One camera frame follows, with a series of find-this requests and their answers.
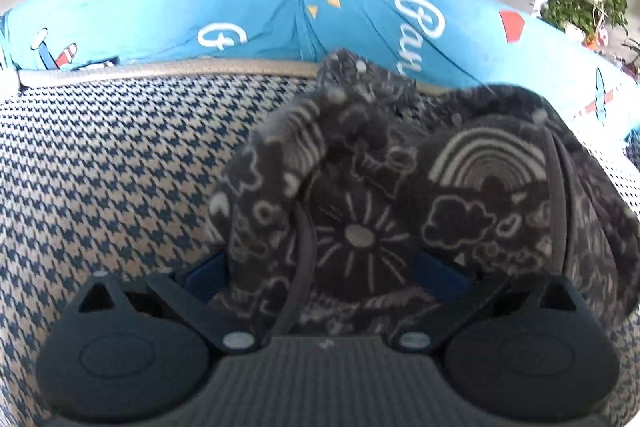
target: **yellow triangle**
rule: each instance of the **yellow triangle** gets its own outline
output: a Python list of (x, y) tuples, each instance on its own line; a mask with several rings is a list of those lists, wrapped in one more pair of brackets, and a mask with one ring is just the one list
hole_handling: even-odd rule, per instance
[(326, 1), (335, 8), (340, 7), (340, 0), (326, 0)]

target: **ribbed gray panel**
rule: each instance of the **ribbed gray panel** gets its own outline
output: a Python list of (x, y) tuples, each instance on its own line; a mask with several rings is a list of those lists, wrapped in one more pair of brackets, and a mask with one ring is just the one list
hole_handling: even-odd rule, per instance
[[(52, 427), (79, 427), (60, 419)], [(597, 417), (563, 427), (603, 427)], [(378, 337), (281, 337), (223, 360), (189, 403), (131, 427), (535, 427), (459, 398), (434, 363)]]

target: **crumpled garment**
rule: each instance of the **crumpled garment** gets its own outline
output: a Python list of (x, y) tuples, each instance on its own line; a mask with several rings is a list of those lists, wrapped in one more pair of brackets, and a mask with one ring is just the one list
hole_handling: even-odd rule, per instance
[(287, 332), (408, 327), (438, 306), (413, 277), (420, 250), (563, 273), (605, 328), (637, 306), (638, 220), (546, 100), (514, 86), (430, 98), (345, 51), (319, 86), (217, 181), (207, 226), (230, 283), (211, 307), (271, 328), (295, 293)]

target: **orange triangle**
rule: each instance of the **orange triangle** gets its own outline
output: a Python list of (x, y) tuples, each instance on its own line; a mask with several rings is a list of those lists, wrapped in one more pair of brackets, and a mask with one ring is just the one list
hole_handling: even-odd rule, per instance
[(500, 12), (504, 33), (507, 36), (507, 43), (518, 42), (524, 29), (524, 19), (518, 12), (502, 10)]
[(326, 0), (334, 8), (340, 8), (340, 0)]

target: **gray blanket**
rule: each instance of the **gray blanket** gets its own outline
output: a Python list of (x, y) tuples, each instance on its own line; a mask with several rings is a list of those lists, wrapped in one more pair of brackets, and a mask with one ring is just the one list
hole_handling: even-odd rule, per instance
[(219, 177), (208, 230), (230, 259), (211, 306), (278, 333), (380, 332), (438, 304), (415, 255), (563, 273), (601, 324), (638, 305), (638, 220), (550, 105), (511, 86), (420, 97), (348, 52)]

